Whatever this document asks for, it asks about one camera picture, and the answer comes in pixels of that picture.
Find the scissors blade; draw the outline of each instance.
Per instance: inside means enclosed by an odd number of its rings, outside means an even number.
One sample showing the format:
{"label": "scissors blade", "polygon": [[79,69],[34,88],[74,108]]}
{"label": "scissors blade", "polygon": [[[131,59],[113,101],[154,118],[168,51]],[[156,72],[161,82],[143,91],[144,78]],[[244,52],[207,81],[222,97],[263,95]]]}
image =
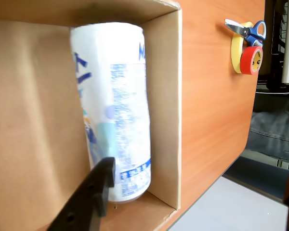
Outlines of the scissors blade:
{"label": "scissors blade", "polygon": [[237,23],[236,21],[233,21],[231,19],[225,19],[225,23],[244,28],[244,26],[242,26],[240,23]]}
{"label": "scissors blade", "polygon": [[247,35],[249,34],[248,28],[246,28],[246,27],[244,27],[242,25],[241,26],[236,26],[236,25],[225,23],[225,26],[228,27],[229,29],[231,29],[233,32],[239,34],[243,38],[246,38]]}

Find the red tape roll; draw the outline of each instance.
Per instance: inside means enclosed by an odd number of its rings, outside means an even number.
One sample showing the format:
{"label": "red tape roll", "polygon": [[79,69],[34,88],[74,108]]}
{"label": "red tape roll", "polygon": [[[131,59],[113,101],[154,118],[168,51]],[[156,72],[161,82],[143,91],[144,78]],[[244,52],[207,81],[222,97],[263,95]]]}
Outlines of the red tape roll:
{"label": "red tape roll", "polygon": [[262,63],[263,51],[261,47],[247,47],[242,54],[240,69],[242,74],[255,75]]}

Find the yellow tape roll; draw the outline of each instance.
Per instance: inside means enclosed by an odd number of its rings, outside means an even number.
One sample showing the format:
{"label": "yellow tape roll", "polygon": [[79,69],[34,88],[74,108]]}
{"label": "yellow tape roll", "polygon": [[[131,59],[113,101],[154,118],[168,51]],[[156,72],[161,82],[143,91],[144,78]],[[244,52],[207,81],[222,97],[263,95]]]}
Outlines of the yellow tape roll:
{"label": "yellow tape roll", "polygon": [[[254,24],[251,22],[242,23],[242,26],[253,27]],[[240,60],[243,52],[243,41],[244,38],[237,33],[233,34],[232,43],[231,43],[231,61],[234,70],[237,73],[241,73],[240,69]]]}

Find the denim jeans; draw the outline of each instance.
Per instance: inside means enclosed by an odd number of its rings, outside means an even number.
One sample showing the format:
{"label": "denim jeans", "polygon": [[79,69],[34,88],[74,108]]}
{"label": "denim jeans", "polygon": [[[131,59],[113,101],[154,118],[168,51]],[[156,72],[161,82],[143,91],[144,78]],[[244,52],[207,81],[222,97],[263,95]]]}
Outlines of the denim jeans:
{"label": "denim jeans", "polygon": [[289,162],[289,95],[256,94],[246,149]]}

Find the cardboard box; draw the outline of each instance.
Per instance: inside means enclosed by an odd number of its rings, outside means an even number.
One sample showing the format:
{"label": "cardboard box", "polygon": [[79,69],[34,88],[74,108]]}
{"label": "cardboard box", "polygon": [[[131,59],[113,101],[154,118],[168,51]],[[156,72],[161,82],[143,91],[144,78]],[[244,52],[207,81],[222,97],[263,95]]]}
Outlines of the cardboard box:
{"label": "cardboard box", "polygon": [[89,172],[69,26],[144,29],[152,183],[102,230],[154,230],[180,208],[182,15],[168,0],[0,0],[0,231],[49,224]]}

